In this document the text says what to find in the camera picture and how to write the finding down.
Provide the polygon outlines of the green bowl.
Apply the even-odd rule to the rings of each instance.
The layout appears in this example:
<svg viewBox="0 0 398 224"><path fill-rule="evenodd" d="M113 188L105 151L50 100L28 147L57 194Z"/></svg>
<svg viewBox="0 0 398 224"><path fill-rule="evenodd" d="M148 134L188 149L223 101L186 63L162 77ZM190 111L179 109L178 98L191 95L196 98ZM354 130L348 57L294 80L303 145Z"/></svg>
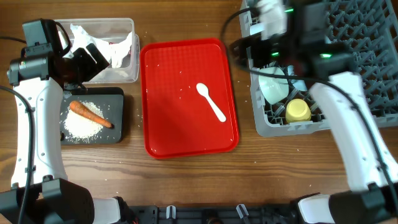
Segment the green bowl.
<svg viewBox="0 0 398 224"><path fill-rule="evenodd" d="M274 105L289 94L289 84L285 79L284 72L279 67L269 67L260 69L262 73L269 73L271 75L282 75L283 78L271 78L266 76L259 76L259 88L268 103Z"/></svg>

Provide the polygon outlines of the light blue plate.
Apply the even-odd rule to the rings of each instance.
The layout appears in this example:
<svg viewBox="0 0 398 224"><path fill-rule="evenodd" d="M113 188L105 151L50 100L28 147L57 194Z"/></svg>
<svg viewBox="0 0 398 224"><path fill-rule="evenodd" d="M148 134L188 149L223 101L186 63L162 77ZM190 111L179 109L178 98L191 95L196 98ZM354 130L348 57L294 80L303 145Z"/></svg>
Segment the light blue plate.
<svg viewBox="0 0 398 224"><path fill-rule="evenodd" d="M294 67L292 65L287 67L287 73L289 76L295 76ZM307 86L303 80L291 80L291 83L294 88L298 89L299 91L307 91Z"/></svg>

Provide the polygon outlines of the orange carrot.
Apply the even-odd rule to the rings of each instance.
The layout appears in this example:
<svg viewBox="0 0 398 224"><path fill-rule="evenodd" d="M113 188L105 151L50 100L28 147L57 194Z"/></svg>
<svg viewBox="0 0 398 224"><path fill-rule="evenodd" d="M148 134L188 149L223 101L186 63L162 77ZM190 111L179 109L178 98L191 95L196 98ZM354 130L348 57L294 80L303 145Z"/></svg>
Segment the orange carrot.
<svg viewBox="0 0 398 224"><path fill-rule="evenodd" d="M97 114L95 114L94 112L89 110L85 105L83 105L79 101L72 101L70 103L69 107L74 113L76 113L92 122L98 123L106 128L113 127L112 123L110 123L109 121L105 120L104 118L98 116Z"/></svg>

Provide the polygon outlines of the red strawberry wrapper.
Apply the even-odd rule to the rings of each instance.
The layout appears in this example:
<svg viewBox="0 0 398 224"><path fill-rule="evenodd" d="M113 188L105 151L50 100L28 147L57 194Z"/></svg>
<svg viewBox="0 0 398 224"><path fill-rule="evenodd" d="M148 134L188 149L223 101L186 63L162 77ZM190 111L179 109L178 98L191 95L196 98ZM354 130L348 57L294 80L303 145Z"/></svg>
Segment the red strawberry wrapper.
<svg viewBox="0 0 398 224"><path fill-rule="evenodd" d="M125 56L130 54L131 45L131 42L128 40L120 43L110 43L109 47L111 49L111 58L113 60L123 59Z"/></svg>

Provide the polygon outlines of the white napkin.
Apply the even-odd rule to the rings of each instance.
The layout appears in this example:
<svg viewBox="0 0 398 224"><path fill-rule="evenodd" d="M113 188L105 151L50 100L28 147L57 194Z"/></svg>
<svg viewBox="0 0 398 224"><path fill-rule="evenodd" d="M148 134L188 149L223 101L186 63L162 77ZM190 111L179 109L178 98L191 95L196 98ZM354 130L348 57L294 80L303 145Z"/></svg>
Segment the white napkin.
<svg viewBox="0 0 398 224"><path fill-rule="evenodd" d="M85 48L89 44L94 44L104 56L104 58L111 64L112 68L122 67L124 58L119 60L113 60L111 58L111 49L109 47L110 42L89 35L87 31L82 28L82 26L76 26L71 24L70 28L74 36L74 41L71 48L72 52L76 51L79 48ZM130 41L132 44L132 32L128 34L125 40Z"/></svg>

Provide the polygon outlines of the yellow cup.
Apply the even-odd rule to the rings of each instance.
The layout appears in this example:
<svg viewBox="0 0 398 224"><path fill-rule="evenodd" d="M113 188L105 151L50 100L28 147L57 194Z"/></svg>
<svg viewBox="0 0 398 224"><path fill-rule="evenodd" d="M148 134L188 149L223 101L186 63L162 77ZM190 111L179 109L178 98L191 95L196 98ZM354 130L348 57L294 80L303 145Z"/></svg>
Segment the yellow cup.
<svg viewBox="0 0 398 224"><path fill-rule="evenodd" d="M285 119L288 123L310 121L311 115L310 108L302 99L293 99L287 104Z"/></svg>

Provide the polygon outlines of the white plastic spoon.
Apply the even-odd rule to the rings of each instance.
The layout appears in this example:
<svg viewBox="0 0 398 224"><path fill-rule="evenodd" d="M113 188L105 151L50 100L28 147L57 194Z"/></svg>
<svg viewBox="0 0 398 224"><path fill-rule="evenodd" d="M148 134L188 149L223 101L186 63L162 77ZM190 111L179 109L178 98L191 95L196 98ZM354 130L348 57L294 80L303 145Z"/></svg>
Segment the white plastic spoon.
<svg viewBox="0 0 398 224"><path fill-rule="evenodd" d="M204 83L197 83L196 89L197 89L197 92L207 100L207 102L209 103L211 109L215 113L218 120L222 123L225 122L226 116L218 108L218 106L215 104L215 102L211 99L208 87Z"/></svg>

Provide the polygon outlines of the white rice pile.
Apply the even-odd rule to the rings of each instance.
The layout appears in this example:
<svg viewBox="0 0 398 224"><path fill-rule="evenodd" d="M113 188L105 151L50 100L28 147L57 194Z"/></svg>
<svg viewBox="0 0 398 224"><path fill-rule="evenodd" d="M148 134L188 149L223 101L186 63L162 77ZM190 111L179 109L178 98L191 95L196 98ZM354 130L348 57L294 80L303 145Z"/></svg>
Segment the white rice pile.
<svg viewBox="0 0 398 224"><path fill-rule="evenodd" d="M93 102L84 101L80 103L85 105L89 110L91 110L98 116L106 119L103 116L102 110L97 107ZM65 141L75 144L79 142L89 143L90 140L97 140L101 138L100 133L105 128L98 123L92 122L74 113L69 106L68 111L66 112L66 118L62 122L62 127L65 129Z"/></svg>

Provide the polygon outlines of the light blue bowl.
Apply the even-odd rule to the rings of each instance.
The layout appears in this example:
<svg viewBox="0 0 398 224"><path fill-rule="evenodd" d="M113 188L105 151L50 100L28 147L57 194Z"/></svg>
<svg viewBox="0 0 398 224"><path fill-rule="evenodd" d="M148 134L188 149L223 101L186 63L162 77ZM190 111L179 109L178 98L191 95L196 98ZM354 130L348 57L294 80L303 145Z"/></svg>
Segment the light blue bowl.
<svg viewBox="0 0 398 224"><path fill-rule="evenodd" d="M257 23L250 26L249 35L260 34L264 30L263 23Z"/></svg>

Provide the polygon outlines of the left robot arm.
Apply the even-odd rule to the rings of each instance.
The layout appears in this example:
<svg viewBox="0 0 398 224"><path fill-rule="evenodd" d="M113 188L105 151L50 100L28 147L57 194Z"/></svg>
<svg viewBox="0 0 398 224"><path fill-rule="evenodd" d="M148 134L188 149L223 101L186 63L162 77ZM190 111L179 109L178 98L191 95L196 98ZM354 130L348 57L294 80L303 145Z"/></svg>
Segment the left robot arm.
<svg viewBox="0 0 398 224"><path fill-rule="evenodd" d="M23 24L21 57L10 63L6 91L17 104L17 161L1 215L11 223L135 223L121 197L93 198L68 180L61 153L60 107L66 86L80 86L108 66L93 45L74 51L59 22Z"/></svg>

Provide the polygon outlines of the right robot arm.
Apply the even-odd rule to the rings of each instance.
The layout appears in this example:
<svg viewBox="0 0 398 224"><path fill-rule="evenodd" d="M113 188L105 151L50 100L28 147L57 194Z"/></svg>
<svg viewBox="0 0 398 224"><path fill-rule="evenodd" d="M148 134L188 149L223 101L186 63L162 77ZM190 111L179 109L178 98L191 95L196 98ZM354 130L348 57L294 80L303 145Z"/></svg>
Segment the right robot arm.
<svg viewBox="0 0 398 224"><path fill-rule="evenodd" d="M340 151L349 190L313 194L292 204L295 223L380 223L397 216L397 162L373 118L354 57L342 42L326 42L321 1L259 1L262 30L232 43L229 61L251 74L273 61L292 65L316 101Z"/></svg>

